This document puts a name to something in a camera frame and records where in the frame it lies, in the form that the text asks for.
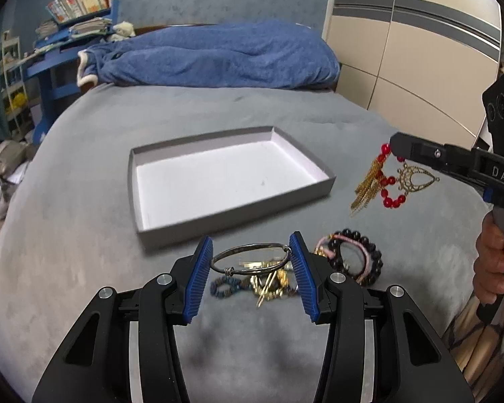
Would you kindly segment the person's right hand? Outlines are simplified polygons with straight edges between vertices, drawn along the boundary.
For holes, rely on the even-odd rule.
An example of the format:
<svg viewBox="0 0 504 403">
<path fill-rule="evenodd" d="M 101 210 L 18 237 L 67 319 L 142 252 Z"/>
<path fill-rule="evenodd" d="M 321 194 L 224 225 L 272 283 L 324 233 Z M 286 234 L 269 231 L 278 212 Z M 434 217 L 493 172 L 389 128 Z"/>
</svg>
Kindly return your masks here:
<svg viewBox="0 0 504 403">
<path fill-rule="evenodd" d="M 483 304 L 494 304 L 504 294 L 504 233 L 494 223 L 492 212 L 482 221 L 475 247 L 473 291 Z"/>
</svg>

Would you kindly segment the patterned right sleeve forearm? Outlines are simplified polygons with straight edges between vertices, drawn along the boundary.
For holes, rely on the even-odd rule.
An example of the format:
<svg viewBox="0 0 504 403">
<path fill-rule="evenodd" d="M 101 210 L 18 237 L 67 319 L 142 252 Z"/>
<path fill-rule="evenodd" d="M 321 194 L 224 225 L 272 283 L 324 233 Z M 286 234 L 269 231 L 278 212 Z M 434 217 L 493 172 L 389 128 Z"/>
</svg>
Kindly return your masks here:
<svg viewBox="0 0 504 403">
<path fill-rule="evenodd" d="M 443 334 L 476 402 L 483 402 L 504 381 L 504 315 L 496 325 L 477 317 L 480 301 L 471 296 Z"/>
</svg>

